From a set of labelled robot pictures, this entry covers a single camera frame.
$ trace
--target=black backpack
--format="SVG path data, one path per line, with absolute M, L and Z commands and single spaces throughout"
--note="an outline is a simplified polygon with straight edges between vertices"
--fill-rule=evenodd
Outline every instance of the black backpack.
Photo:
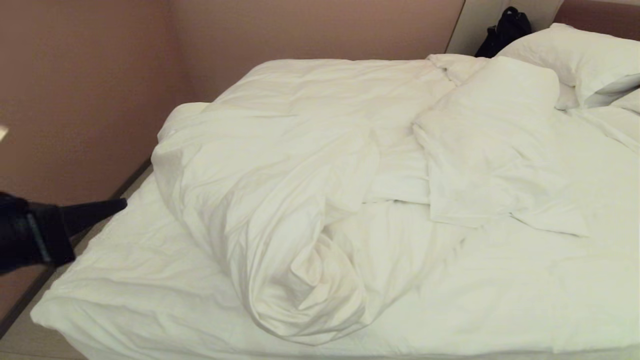
M 509 6 L 502 13 L 498 24 L 488 28 L 486 32 L 486 39 L 476 52 L 476 58 L 493 58 L 514 40 L 531 34 L 531 24 L 525 13 Z

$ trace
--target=bed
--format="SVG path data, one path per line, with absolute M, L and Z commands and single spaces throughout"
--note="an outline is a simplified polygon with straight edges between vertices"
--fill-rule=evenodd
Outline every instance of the bed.
M 179 106 L 32 318 L 103 360 L 636 358 L 640 71 L 543 54 L 270 61 Z

